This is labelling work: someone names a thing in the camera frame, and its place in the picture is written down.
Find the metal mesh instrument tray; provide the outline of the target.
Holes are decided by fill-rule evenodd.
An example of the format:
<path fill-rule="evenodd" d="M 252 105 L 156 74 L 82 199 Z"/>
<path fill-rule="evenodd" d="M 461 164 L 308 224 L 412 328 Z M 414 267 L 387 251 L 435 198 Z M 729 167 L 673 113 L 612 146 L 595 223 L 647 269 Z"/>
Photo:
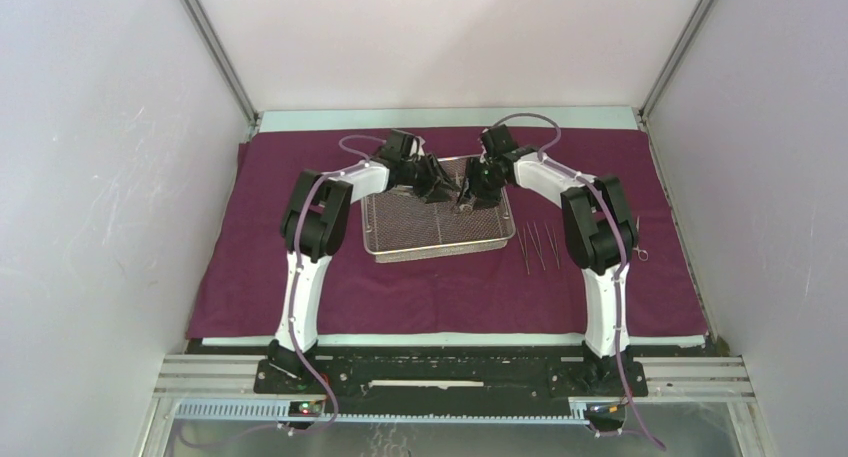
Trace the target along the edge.
<path fill-rule="evenodd" d="M 509 199 L 488 209 L 460 208 L 456 200 L 427 204 L 403 188 L 361 201 L 364 248 L 381 264 L 504 248 L 515 235 Z"/>

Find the steel surgical forceps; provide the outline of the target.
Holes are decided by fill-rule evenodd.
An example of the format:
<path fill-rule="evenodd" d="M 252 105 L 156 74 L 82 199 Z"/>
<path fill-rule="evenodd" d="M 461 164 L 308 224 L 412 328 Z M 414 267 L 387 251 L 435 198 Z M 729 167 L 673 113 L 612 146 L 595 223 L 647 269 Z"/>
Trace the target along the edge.
<path fill-rule="evenodd" d="M 636 245 L 634 247 L 634 251 L 638 257 L 638 259 L 642 262 L 647 262 L 650 259 L 650 252 L 644 248 L 641 244 Z"/>

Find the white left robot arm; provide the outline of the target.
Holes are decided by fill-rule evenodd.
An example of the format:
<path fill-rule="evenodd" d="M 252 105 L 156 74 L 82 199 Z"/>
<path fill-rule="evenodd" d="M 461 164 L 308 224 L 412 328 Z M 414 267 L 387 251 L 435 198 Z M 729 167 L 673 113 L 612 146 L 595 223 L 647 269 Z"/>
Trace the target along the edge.
<path fill-rule="evenodd" d="M 326 273 L 347 232 L 353 203 L 400 187 L 425 204 L 452 200 L 460 192 L 425 140 L 392 130 L 388 137 L 353 134 L 339 147 L 359 160 L 335 171 L 304 170 L 295 181 L 280 227 L 287 252 L 283 313 L 269 344 L 277 379 L 292 393 L 316 380 L 307 353 L 317 343 L 317 311 Z"/>

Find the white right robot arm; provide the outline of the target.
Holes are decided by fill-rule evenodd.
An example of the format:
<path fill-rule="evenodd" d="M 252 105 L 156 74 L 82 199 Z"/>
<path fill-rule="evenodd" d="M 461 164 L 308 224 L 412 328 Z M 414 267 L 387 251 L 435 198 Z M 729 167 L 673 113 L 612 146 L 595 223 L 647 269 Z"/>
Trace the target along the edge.
<path fill-rule="evenodd" d="M 639 239 L 620 179 L 582 173 L 540 149 L 521 146 L 504 124 L 483 130 L 480 141 L 482 154 L 466 163 L 459 207 L 493 208 L 503 188 L 513 185 L 561 209 L 565 247 L 582 271 L 586 292 L 589 361 L 581 379 L 593 394 L 610 393 L 626 370 L 626 279 Z"/>

